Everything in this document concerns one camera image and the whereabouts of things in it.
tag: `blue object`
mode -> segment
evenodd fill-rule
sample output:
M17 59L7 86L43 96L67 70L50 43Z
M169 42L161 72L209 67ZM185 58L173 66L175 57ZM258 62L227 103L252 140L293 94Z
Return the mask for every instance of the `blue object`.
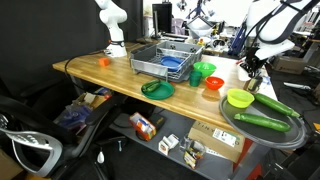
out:
M169 72L177 72L180 69L180 65L183 63L183 60L175 58L172 56L163 56L161 58L161 65L167 66Z

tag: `cucumber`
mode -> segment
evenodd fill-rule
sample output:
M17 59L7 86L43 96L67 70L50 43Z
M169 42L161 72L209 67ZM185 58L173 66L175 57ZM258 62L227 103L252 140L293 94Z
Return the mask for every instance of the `cucumber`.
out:
M270 107L271 109L284 114L286 116L292 116L292 117L300 117L300 114L298 112L296 112L295 110L293 110L292 108L288 107L287 105L276 101L264 94L260 94L260 93L256 93L254 94L254 98L261 102L262 104Z
M234 119L258 126L263 126L280 132L288 132L291 129L290 125L286 122L249 113L238 113L234 115Z
M152 81L149 81L149 82L143 84L141 87L141 90L143 92L152 92L152 91L156 90L159 86L160 86L160 80L155 79L155 80L152 80Z

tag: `green cup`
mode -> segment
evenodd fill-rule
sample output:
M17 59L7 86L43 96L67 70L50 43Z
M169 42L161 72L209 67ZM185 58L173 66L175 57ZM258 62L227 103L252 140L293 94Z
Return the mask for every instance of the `green cup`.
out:
M202 72L200 71L191 71L189 77L190 86L197 87L200 84Z

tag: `cardboard box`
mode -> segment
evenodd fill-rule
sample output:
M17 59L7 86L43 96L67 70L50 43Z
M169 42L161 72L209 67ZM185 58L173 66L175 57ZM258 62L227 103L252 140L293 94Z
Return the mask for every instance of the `cardboard box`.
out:
M22 172L22 168L2 149L0 149L0 179L11 180Z
M291 74L301 74L307 62L302 58L289 57L289 56L278 56L274 63L274 69L276 71L291 73Z
M245 141L241 134L198 121L193 124L188 136L233 162L238 162Z

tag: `yellow-green bowl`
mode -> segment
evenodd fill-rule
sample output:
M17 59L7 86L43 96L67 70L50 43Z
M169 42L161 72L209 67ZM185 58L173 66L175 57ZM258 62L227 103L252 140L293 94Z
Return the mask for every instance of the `yellow-green bowl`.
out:
M247 108L254 101L254 96L242 89L229 89L227 100L234 107Z

